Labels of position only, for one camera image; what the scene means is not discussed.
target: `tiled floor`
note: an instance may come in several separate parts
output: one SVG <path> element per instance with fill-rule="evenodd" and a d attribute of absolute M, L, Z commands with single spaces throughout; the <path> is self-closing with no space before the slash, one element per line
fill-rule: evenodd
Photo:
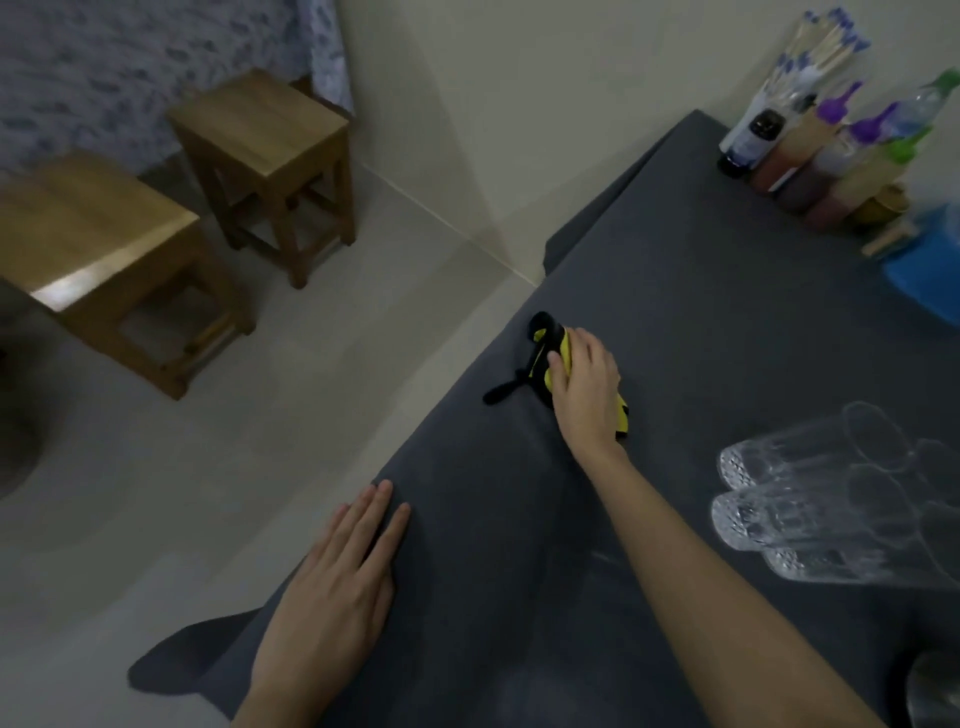
<path fill-rule="evenodd" d="M 0 500 L 0 723 L 225 725 L 199 698 L 130 691 L 127 666 L 262 603 L 529 296 L 378 179 L 357 187 L 357 243 L 302 291 L 218 241 L 257 330 L 180 402 L 42 315 L 0 336 L 44 439 Z"/>

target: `plastic bottle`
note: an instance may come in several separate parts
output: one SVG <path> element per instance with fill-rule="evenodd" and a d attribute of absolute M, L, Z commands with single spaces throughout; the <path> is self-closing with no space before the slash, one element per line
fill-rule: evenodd
<path fill-rule="evenodd" d="M 816 231 L 837 227 L 855 209 L 906 172 L 917 156 L 917 142 L 931 131 L 927 127 L 909 139 L 884 144 L 872 159 L 855 167 L 830 188 L 828 195 L 806 214 L 804 221 Z"/>
<path fill-rule="evenodd" d="M 756 169 L 751 187 L 764 195 L 780 189 L 830 141 L 847 115 L 847 102 L 862 85 L 857 82 L 842 96 L 826 99 L 817 109 L 808 111 Z"/>
<path fill-rule="evenodd" d="M 750 126 L 733 141 L 729 151 L 720 157 L 717 166 L 728 177 L 739 179 L 773 146 L 786 119 L 773 109 L 757 114 Z"/>
<path fill-rule="evenodd" d="M 944 71 L 932 84 L 918 88 L 910 98 L 900 102 L 897 113 L 884 126 L 884 138 L 905 139 L 916 136 L 930 126 L 947 104 L 950 93 L 960 85 L 960 70 Z"/>
<path fill-rule="evenodd" d="M 880 116 L 861 119 L 841 131 L 780 191 L 777 204 L 788 212 L 806 212 L 820 202 L 833 183 L 863 160 L 864 150 L 883 134 L 883 123 L 897 110 L 891 104 Z"/>

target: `wall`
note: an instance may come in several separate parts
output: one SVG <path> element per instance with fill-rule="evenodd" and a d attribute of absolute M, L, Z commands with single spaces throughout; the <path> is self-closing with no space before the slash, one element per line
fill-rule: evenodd
<path fill-rule="evenodd" d="M 874 96 L 934 76 L 960 4 L 855 0 Z M 732 123 L 807 2 L 350 0 L 340 6 L 374 172 L 534 281 L 546 238 L 689 110 Z M 960 119 L 960 101 L 949 111 Z M 953 191 L 948 120 L 913 175 Z"/>

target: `patterned curtain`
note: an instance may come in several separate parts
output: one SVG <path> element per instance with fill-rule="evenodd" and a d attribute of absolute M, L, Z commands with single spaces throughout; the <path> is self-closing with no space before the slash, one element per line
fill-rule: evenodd
<path fill-rule="evenodd" d="M 352 110 L 334 0 L 4 0 L 0 178 L 72 148 L 134 173 L 185 95 L 260 66 Z"/>

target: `blue container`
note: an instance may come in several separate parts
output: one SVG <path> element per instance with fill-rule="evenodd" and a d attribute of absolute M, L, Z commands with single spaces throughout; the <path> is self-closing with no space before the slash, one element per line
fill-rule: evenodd
<path fill-rule="evenodd" d="M 921 221 L 916 243 L 883 263 L 887 278 L 931 313 L 960 328 L 960 207 Z"/>

